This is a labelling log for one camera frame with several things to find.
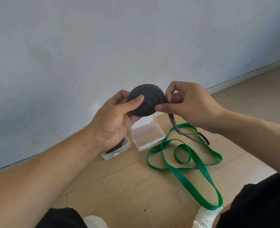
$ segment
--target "hand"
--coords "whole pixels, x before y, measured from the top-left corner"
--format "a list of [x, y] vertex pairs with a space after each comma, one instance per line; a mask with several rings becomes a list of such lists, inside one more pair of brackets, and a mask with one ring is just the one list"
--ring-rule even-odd
[[170, 103], [157, 105], [156, 111], [179, 115], [189, 124], [212, 133], [226, 112], [198, 83], [173, 81], [165, 95]]
[[101, 152], [113, 148], [124, 138], [131, 125], [140, 119], [130, 111], [138, 108], [144, 100], [140, 95], [127, 102], [129, 92], [121, 90], [111, 97], [95, 114], [88, 125], [95, 139], [101, 143]]

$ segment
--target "left hand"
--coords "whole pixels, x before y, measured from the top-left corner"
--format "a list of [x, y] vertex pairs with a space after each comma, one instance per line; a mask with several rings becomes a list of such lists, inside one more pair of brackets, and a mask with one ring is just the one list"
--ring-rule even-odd
[[127, 102], [130, 92], [121, 90], [111, 97], [95, 114], [88, 125], [95, 139], [101, 143], [101, 152], [113, 148], [124, 138], [131, 125], [140, 119], [130, 111], [138, 108], [144, 100], [143, 95]]

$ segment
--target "forearm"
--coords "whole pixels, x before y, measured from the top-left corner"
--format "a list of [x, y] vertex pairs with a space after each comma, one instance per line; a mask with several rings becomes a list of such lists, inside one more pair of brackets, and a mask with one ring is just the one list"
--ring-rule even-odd
[[0, 174], [0, 227], [35, 227], [55, 199], [99, 153], [85, 128]]
[[217, 133], [280, 173], [280, 125], [226, 111]]

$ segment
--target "grey resistance band strip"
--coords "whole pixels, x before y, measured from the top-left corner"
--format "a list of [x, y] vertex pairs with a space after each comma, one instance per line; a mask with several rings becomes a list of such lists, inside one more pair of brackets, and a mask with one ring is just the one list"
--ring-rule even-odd
[[[155, 106], [158, 104], [163, 104], [163, 103], [168, 103], [168, 100], [166, 99], [166, 96], [164, 95], [164, 93], [162, 92], [162, 90], [153, 84], [143, 84], [143, 85], [139, 85], [136, 88], [134, 88], [129, 96], [128, 96], [128, 101], [135, 99], [136, 97], [138, 97], [139, 95], [144, 95], [144, 100], [143, 103], [135, 110], [131, 111], [131, 113], [135, 116], [139, 116], [139, 117], [146, 117], [149, 115], [152, 115], [153, 113], [155, 113]], [[207, 138], [200, 132], [196, 132], [196, 133], [184, 133], [181, 130], [179, 130], [174, 115], [173, 114], [168, 114], [169, 120], [171, 121], [174, 129], [176, 130], [176, 132], [180, 135], [184, 135], [185, 137], [200, 143], [202, 145], [210, 145], [210, 142], [207, 140]], [[196, 140], [195, 138], [191, 137], [192, 135], [197, 134], [199, 136], [201, 136], [205, 142]]]

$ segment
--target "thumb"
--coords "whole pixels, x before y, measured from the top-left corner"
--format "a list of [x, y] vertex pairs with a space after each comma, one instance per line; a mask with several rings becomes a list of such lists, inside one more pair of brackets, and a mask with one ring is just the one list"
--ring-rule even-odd
[[164, 104], [156, 105], [155, 111], [180, 115], [181, 108], [182, 108], [182, 103], [180, 104], [164, 103]]
[[121, 112], [123, 114], [126, 114], [127, 112], [138, 108], [143, 102], [143, 100], [144, 100], [144, 95], [139, 95], [135, 99], [132, 99], [129, 102], [120, 104], [118, 106], [120, 107]]

